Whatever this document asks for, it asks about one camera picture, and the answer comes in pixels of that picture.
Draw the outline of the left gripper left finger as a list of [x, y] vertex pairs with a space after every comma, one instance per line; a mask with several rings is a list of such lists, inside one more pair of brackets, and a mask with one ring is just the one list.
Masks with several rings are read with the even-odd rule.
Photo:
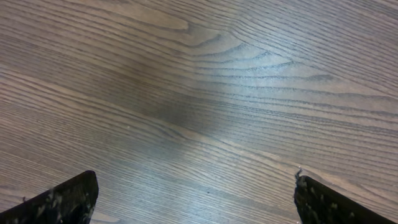
[[1, 212], [1, 224], [89, 224], [98, 194], [96, 173], [87, 170]]

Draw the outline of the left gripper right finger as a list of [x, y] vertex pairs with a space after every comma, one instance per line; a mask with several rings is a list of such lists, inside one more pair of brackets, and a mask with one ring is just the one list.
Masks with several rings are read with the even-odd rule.
[[395, 224], [376, 212], [323, 185], [295, 174], [294, 204], [302, 224]]

